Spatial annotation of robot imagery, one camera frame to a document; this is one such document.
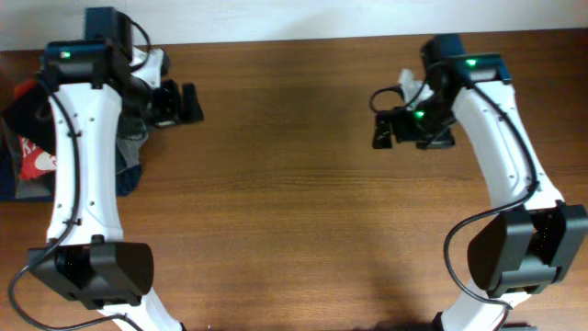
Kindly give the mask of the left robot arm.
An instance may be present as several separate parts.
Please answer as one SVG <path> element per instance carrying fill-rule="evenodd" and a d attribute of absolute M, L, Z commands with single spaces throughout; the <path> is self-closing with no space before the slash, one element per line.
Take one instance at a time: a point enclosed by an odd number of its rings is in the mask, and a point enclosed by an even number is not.
<path fill-rule="evenodd" d="M 151 248 L 125 240 L 116 194 L 121 117 L 163 128 L 204 118 L 192 84 L 167 78 L 169 58 L 132 42 L 136 23 L 113 7 L 89 7 L 81 40 L 53 41 L 40 86 L 54 118 L 56 176 L 47 244 L 27 271 L 123 330 L 179 330 L 153 287 Z"/>

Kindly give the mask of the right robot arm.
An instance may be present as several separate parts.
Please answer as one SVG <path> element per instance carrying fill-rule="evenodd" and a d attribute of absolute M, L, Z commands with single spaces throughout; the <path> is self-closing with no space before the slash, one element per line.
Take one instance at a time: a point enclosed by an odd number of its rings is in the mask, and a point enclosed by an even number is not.
<path fill-rule="evenodd" d="M 481 213 L 485 227 L 469 242 L 470 279 L 428 328 L 509 330 L 518 304 L 566 278 L 587 235 L 587 212 L 566 203 L 540 164 L 500 54 L 468 53 L 459 35 L 441 34 L 420 55 L 424 79 L 401 72 L 392 91 L 402 104 L 375 110 L 372 145 L 448 148 L 455 143 L 451 128 L 459 124 L 491 200 Z"/>

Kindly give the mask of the black polo shirt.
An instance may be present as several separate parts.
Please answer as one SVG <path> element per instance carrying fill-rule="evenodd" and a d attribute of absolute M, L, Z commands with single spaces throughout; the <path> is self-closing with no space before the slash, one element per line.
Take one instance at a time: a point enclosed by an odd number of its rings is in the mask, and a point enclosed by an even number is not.
<path fill-rule="evenodd" d="M 11 131 L 55 154 L 56 134 L 49 96 L 37 81 L 28 80 L 16 87 L 14 100 L 4 110 L 3 119 Z"/>

